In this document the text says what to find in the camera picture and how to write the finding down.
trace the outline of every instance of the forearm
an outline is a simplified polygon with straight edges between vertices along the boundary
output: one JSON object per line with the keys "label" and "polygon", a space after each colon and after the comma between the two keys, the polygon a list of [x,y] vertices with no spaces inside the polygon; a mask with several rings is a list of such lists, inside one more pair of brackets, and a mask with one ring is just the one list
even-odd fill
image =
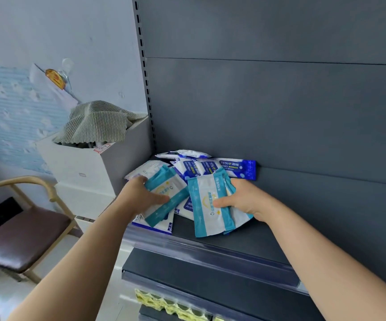
{"label": "forearm", "polygon": [[327,321],[386,320],[385,282],[279,201],[262,200],[266,222]]}
{"label": "forearm", "polygon": [[95,320],[132,210],[117,200],[10,315],[9,321]]}

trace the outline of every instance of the wooden chair frame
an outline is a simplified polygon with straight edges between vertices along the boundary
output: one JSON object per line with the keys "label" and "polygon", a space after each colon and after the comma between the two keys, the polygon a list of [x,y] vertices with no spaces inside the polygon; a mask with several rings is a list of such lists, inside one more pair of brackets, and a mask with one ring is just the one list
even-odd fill
{"label": "wooden chair frame", "polygon": [[30,279],[32,282],[38,284],[41,280],[41,278],[34,273],[33,269],[57,246],[57,244],[74,228],[77,226],[76,221],[74,220],[74,214],[69,210],[67,205],[62,201],[62,199],[58,196],[56,193],[56,189],[47,183],[45,180],[38,178],[36,176],[22,176],[22,177],[16,177],[12,179],[2,180],[0,181],[0,187],[3,186],[9,186],[13,191],[19,195],[20,198],[22,198],[29,206],[34,207],[36,206],[35,203],[22,191],[19,189],[18,186],[16,186],[16,183],[34,183],[40,186],[43,186],[46,191],[47,195],[49,197],[50,202],[55,202],[59,205],[59,207],[62,209],[63,213],[67,215],[71,223],[67,226],[67,228],[62,232],[62,234],[56,239],[56,241],[48,248],[44,254],[38,258],[38,260],[30,266],[27,270],[25,270],[22,274],[17,274],[14,271],[8,270],[6,268],[3,268],[3,271],[8,274],[9,276],[13,277],[17,281],[21,281],[22,278],[20,275],[24,275],[28,279]]}

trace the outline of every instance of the wall mural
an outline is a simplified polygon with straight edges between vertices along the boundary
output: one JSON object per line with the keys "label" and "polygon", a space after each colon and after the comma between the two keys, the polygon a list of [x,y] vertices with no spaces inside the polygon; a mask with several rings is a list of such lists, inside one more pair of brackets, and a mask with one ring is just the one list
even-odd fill
{"label": "wall mural", "polygon": [[69,113],[34,90],[28,69],[0,68],[0,161],[50,173],[35,142],[61,129]]}

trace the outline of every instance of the gray striped towel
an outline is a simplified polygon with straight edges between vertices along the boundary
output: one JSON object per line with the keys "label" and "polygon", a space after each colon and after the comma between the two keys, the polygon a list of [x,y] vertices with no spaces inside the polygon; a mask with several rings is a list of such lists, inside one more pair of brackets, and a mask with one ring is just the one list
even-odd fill
{"label": "gray striped towel", "polygon": [[55,143],[119,142],[126,129],[147,113],[132,113],[105,101],[79,104],[70,113],[64,130],[53,140]]}

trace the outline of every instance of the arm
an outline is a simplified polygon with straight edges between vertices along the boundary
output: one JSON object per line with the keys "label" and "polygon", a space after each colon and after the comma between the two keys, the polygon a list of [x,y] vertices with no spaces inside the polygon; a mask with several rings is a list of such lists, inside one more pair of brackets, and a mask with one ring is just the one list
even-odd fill
{"label": "arm", "polygon": [[123,233],[132,219],[168,196],[144,187],[145,177],[128,182],[67,255],[10,314],[8,321],[95,320]]}
{"label": "arm", "polygon": [[246,180],[215,207],[235,206],[271,228],[314,303],[328,321],[386,320],[386,283],[277,199]]}

